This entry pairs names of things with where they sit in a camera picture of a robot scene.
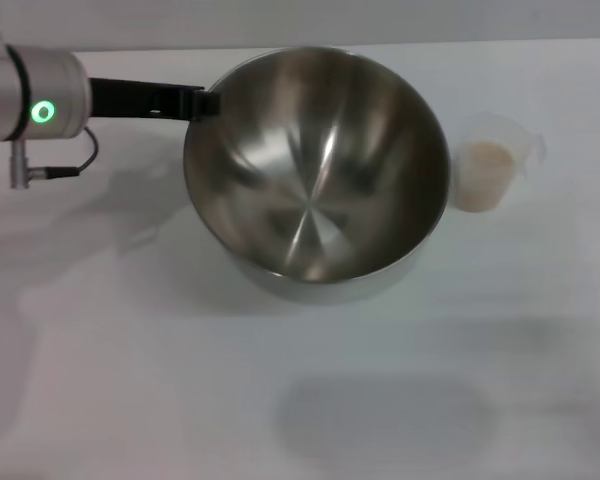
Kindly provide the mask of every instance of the clear plastic cup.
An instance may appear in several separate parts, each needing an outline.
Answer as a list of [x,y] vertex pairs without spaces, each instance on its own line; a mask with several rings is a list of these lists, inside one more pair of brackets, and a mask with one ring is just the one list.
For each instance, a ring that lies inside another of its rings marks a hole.
[[467,121],[455,152],[455,204],[467,212],[495,208],[516,174],[526,175],[526,162],[535,151],[546,157],[544,139],[506,117],[482,113]]

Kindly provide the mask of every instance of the metal bowl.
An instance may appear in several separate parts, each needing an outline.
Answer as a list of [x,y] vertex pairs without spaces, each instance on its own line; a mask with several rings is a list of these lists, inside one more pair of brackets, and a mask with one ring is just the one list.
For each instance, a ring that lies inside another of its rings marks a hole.
[[391,70],[296,48],[252,59],[211,90],[222,113],[189,126],[185,177],[204,223],[239,258],[334,283],[395,264],[435,228],[447,145]]

